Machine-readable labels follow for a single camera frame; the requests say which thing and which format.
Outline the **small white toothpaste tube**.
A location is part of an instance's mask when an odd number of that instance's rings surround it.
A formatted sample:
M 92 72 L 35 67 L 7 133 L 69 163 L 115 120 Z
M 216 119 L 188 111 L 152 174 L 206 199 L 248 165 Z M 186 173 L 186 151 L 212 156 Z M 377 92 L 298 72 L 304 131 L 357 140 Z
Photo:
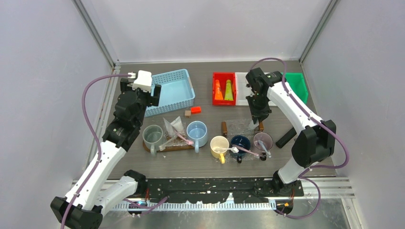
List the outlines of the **small white toothpaste tube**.
M 248 129 L 255 130 L 259 126 L 259 121 L 257 119 L 252 119 L 248 124 Z

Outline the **yellow-green toothpaste tube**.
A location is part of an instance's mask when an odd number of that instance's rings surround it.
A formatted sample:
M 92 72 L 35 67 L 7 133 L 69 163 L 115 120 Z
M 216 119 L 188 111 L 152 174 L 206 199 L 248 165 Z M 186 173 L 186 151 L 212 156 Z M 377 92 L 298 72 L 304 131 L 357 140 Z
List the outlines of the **yellow-green toothpaste tube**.
M 231 80 L 227 80 L 225 83 L 225 95 L 224 95 L 224 100 L 225 101 L 233 101 L 234 96 L 233 96 L 233 84 Z

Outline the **mauve mug black handle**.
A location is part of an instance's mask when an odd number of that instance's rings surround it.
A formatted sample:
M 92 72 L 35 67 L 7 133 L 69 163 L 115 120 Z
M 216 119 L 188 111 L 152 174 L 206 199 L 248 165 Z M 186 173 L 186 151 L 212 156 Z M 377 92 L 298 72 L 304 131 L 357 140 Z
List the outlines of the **mauve mug black handle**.
M 258 153 L 258 154 L 265 153 L 263 150 L 261 150 L 261 147 L 257 143 L 258 140 L 262 140 L 269 151 L 273 147 L 272 137 L 267 133 L 260 132 L 260 133 L 255 134 L 255 136 L 253 137 L 253 144 L 252 144 L 251 149 L 254 153 Z

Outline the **grey toothbrush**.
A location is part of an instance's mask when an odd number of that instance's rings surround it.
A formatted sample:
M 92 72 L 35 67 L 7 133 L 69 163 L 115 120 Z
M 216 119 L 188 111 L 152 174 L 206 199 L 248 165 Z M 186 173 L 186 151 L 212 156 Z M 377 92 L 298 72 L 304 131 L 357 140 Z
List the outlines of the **grey toothbrush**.
M 271 153 L 270 151 L 267 149 L 266 145 L 264 144 L 264 142 L 262 140 L 258 140 L 257 143 L 259 144 L 259 146 L 261 147 L 261 150 L 263 150 L 267 157 L 271 157 Z

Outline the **dark blue mug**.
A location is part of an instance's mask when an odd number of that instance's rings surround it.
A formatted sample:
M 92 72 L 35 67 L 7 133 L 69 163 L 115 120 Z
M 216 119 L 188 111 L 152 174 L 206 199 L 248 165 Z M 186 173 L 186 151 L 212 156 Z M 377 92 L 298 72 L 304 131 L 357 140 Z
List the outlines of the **dark blue mug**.
M 236 145 L 238 147 L 241 147 L 246 150 L 250 150 L 251 148 L 251 143 L 250 140 L 243 136 L 243 135 L 236 135 L 230 140 L 230 147 L 233 147 L 233 145 Z M 241 164 L 242 159 L 247 155 L 248 153 L 244 150 L 239 149 L 238 153 L 230 152 L 231 157 L 236 159 L 237 163 Z

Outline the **orange toothpaste tube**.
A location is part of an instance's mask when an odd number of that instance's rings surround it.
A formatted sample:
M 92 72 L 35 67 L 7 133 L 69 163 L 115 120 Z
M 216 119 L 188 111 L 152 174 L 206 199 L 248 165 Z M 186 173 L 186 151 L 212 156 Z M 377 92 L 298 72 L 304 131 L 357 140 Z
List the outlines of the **orange toothpaste tube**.
M 215 82 L 214 82 L 214 100 L 220 101 L 223 99 L 224 99 L 224 97 L 223 97 L 220 81 L 215 80 Z

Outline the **grey-green mug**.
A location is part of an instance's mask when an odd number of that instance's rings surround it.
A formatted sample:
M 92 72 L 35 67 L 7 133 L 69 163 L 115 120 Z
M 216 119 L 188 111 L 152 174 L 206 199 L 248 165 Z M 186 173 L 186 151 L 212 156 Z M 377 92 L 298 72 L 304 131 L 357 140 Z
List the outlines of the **grey-green mug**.
M 146 148 L 155 156 L 164 142 L 163 130 L 159 125 L 149 125 L 144 129 L 142 138 Z

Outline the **pink toothbrush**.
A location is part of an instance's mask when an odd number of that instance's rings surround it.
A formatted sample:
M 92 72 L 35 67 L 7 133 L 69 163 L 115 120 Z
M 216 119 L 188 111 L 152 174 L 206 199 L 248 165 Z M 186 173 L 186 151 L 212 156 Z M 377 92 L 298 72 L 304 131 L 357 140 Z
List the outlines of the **pink toothbrush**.
M 176 133 L 176 135 L 177 135 L 180 139 L 182 139 L 182 140 L 185 142 L 185 144 L 187 144 L 187 145 L 189 145 L 189 146 L 192 146 L 192 145 L 194 144 L 194 142 L 193 142 L 192 140 L 186 139 L 186 138 L 183 137 L 180 133 Z
M 254 153 L 254 152 L 252 152 L 252 151 L 250 151 L 250 150 L 247 150 L 247 149 L 245 149 L 245 148 L 243 148 L 243 147 L 240 147 L 240 146 L 238 146 L 238 145 L 232 145 L 232 147 L 233 147 L 233 148 L 237 148 L 239 151 L 244 151 L 244 152 L 246 152 L 246 153 L 250 153 L 250 154 L 254 155 L 255 157 L 260 157 L 260 155 L 259 155 L 258 153 Z

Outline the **white toothpaste tube red cap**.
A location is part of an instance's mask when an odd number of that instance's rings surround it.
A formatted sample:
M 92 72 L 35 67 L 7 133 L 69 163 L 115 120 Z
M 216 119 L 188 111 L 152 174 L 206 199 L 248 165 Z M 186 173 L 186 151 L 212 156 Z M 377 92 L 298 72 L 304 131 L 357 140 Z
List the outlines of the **white toothpaste tube red cap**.
M 163 118 L 163 121 L 165 124 L 166 131 L 167 131 L 168 135 L 170 136 L 170 138 L 176 136 L 175 129 L 171 125 L 171 123 L 169 121 L 167 121 L 165 118 Z

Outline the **cream mug yellow handle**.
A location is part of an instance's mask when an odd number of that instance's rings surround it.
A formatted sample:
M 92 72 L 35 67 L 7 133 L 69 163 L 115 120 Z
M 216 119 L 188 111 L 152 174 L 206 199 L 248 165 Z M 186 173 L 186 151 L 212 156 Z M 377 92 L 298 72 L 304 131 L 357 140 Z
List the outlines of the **cream mug yellow handle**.
M 225 163 L 225 155 L 228 152 L 229 142 L 223 136 L 215 136 L 210 141 L 211 155 L 218 159 L 221 164 Z

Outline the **clear textured acrylic holder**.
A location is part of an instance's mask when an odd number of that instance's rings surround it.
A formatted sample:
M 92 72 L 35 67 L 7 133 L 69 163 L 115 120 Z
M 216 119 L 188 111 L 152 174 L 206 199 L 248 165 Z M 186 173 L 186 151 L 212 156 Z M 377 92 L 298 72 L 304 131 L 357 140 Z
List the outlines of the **clear textured acrylic holder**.
M 166 149 L 168 147 L 172 147 L 172 146 L 184 146 L 184 145 L 192 145 L 192 141 L 188 140 L 186 137 L 184 137 L 180 131 L 178 131 L 176 129 L 176 126 L 171 125 L 172 127 L 172 131 L 170 133 L 172 133 L 171 137 L 169 140 L 167 140 L 164 144 L 162 144 L 160 146 L 160 149 Z

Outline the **light blue mug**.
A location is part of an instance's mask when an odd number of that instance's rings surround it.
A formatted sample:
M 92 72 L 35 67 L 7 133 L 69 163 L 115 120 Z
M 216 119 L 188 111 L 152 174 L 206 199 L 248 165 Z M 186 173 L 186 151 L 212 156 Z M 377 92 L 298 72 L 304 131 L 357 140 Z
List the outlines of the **light blue mug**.
M 186 128 L 187 139 L 193 141 L 195 153 L 208 142 L 208 128 L 202 121 L 193 121 Z

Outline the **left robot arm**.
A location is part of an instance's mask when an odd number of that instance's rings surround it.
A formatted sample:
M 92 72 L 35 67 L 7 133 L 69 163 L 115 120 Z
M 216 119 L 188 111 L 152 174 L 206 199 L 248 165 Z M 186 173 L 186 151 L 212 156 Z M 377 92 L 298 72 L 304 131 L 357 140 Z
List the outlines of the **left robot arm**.
M 115 205 L 126 197 L 142 197 L 148 188 L 146 177 L 128 170 L 121 179 L 102 191 L 113 168 L 127 153 L 143 125 L 147 107 L 158 106 L 160 85 L 152 85 L 150 72 L 119 74 L 121 94 L 115 105 L 114 119 L 102 140 L 95 138 L 97 154 L 64 197 L 55 197 L 51 209 L 61 228 L 97 229 Z

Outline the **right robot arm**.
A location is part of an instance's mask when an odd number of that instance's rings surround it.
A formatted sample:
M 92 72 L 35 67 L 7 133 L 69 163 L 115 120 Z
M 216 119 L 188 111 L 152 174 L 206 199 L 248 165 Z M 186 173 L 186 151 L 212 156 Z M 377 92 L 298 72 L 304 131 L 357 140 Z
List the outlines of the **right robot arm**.
M 246 97 L 252 117 L 250 128 L 256 128 L 269 116 L 269 102 L 273 102 L 298 135 L 291 149 L 291 159 L 273 174 L 273 191 L 284 196 L 307 168 L 333 155 L 335 139 L 332 135 L 336 132 L 336 125 L 332 120 L 323 121 L 313 113 L 283 81 L 281 72 L 264 73 L 255 68 L 245 78 L 252 91 Z

